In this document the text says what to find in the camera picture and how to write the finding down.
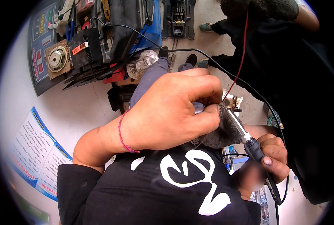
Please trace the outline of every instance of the shoe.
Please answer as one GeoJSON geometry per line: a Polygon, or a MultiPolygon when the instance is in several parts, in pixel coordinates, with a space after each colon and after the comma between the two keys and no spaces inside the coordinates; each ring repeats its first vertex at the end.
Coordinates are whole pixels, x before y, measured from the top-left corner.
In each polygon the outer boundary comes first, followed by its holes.
{"type": "Polygon", "coordinates": [[[201,25],[199,25],[199,28],[203,32],[214,32],[212,30],[212,24],[211,23],[202,23],[201,25]]]}
{"type": "Polygon", "coordinates": [[[168,51],[160,49],[158,52],[158,58],[161,58],[161,57],[166,57],[168,59],[168,51]]]}
{"type": "Polygon", "coordinates": [[[198,63],[197,63],[197,66],[199,67],[199,68],[208,68],[208,67],[210,67],[209,65],[208,65],[208,59],[206,58],[206,59],[201,59],[198,63]]]}
{"type": "Polygon", "coordinates": [[[197,63],[197,56],[195,54],[190,54],[187,57],[186,63],[191,63],[192,66],[194,67],[197,63]]]}

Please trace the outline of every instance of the black box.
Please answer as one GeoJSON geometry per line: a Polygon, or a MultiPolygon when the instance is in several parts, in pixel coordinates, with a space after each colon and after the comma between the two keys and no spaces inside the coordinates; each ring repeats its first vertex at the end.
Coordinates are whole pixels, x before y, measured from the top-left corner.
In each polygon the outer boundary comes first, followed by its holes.
{"type": "Polygon", "coordinates": [[[74,69],[78,69],[102,58],[101,44],[97,28],[83,29],[68,42],[74,69]],[[89,47],[73,55],[72,51],[84,42],[89,47]]]}

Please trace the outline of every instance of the soldering iron handle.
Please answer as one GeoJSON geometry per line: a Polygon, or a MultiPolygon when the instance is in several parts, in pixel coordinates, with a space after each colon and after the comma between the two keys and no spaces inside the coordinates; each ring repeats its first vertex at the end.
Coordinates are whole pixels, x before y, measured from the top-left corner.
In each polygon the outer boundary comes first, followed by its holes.
{"type": "MultiPolygon", "coordinates": [[[[244,149],[248,155],[250,155],[256,162],[261,162],[264,156],[259,142],[255,138],[251,138],[249,141],[245,142],[244,149]]],[[[270,173],[266,172],[266,184],[270,190],[273,200],[275,200],[277,205],[281,205],[282,201],[277,189],[276,183],[270,173]]]]}

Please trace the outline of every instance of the gray pants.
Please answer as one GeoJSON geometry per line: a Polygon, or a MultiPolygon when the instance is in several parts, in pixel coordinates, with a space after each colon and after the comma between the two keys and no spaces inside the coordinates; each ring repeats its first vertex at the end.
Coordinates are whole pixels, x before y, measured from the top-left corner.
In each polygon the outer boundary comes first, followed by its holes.
{"type": "MultiPolygon", "coordinates": [[[[129,102],[129,108],[132,108],[140,98],[146,93],[146,91],[152,86],[152,84],[160,78],[162,75],[168,73],[169,61],[166,57],[159,58],[156,63],[152,64],[144,72],[139,84],[134,91],[132,98],[129,102]]],[[[193,66],[191,63],[185,63],[178,67],[178,72],[192,69],[193,66]]]]}

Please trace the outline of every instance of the fingernail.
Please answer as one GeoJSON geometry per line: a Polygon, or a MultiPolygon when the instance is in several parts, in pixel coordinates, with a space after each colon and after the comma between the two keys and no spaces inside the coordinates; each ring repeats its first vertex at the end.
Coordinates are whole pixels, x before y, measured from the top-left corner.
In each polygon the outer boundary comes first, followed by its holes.
{"type": "Polygon", "coordinates": [[[263,163],[269,166],[269,165],[272,164],[272,160],[271,160],[270,157],[264,156],[263,157],[263,163]]]}

